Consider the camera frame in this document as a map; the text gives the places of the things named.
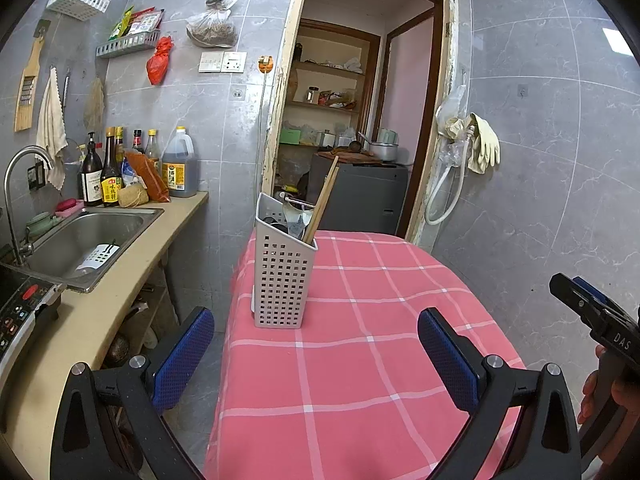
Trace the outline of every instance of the blue gripper pad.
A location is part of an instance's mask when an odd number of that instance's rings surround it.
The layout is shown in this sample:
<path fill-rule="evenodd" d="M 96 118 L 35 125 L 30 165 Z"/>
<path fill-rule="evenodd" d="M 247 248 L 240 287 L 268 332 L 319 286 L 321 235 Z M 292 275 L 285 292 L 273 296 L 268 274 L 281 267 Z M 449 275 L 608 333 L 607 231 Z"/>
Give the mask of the blue gripper pad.
<path fill-rule="evenodd" d="M 478 377 L 432 310 L 435 309 L 420 313 L 418 337 L 457 409 L 472 414 L 479 403 Z"/>
<path fill-rule="evenodd" d="M 162 413 L 178 403 L 213 339 L 213 332 L 213 314 L 210 310 L 203 310 L 156 374 L 154 395 L 151 399 L 156 412 Z"/>
<path fill-rule="evenodd" d="M 573 282 L 576 285 L 580 285 L 584 290 L 590 293 L 596 300 L 598 300 L 602 304 L 607 304 L 607 297 L 602 294 L 597 288 L 595 288 L 591 283 L 585 282 L 579 276 L 573 279 Z"/>

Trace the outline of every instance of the red button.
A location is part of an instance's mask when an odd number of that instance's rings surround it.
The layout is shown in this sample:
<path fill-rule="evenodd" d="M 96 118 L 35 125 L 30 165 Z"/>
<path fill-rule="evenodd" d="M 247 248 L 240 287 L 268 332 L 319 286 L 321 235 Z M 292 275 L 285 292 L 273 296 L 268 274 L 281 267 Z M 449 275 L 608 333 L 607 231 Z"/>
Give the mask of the red button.
<path fill-rule="evenodd" d="M 35 294 L 36 290 L 38 290 L 38 286 L 31 285 L 27 290 L 24 291 L 24 294 L 22 295 L 22 299 L 28 300 L 31 296 Z"/>

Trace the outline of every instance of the orange bag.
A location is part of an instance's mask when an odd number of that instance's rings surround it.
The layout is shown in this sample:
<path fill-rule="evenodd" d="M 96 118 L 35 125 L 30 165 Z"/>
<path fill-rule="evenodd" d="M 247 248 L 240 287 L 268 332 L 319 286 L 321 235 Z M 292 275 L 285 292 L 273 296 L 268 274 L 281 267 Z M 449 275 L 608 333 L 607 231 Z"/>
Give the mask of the orange bag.
<path fill-rule="evenodd" d="M 156 53 L 146 62 L 146 74 L 149 76 L 149 81 L 151 81 L 152 85 L 162 82 L 164 73 L 169 66 L 169 51 L 173 46 L 171 36 L 163 36 L 158 40 Z"/>
<path fill-rule="evenodd" d="M 158 175 L 154 164 L 146 158 L 146 155 L 137 150 L 125 150 L 124 155 L 137 176 L 145 181 L 146 193 L 149 198 L 156 202 L 171 202 L 169 188 Z"/>

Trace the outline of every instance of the green box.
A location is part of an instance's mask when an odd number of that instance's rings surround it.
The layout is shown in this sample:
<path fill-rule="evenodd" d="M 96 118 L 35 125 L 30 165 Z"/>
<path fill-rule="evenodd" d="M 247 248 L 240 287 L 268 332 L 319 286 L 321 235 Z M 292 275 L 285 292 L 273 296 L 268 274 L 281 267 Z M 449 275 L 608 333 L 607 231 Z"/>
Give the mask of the green box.
<path fill-rule="evenodd" d="M 283 128 L 280 131 L 280 143 L 281 144 L 300 144 L 300 130 L 291 130 L 290 128 Z"/>

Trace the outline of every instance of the kitchen sink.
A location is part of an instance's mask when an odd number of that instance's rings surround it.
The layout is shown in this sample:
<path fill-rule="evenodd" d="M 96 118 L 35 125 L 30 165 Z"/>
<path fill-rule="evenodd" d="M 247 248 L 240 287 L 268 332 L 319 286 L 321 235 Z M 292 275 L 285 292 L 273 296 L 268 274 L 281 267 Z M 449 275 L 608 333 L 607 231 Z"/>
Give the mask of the kitchen sink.
<path fill-rule="evenodd" d="M 85 207 L 37 240 L 21 270 L 64 282 L 78 292 L 91 292 L 120 255 L 163 212 L 152 208 Z M 101 244 L 113 244 L 118 249 L 97 269 L 78 270 Z"/>

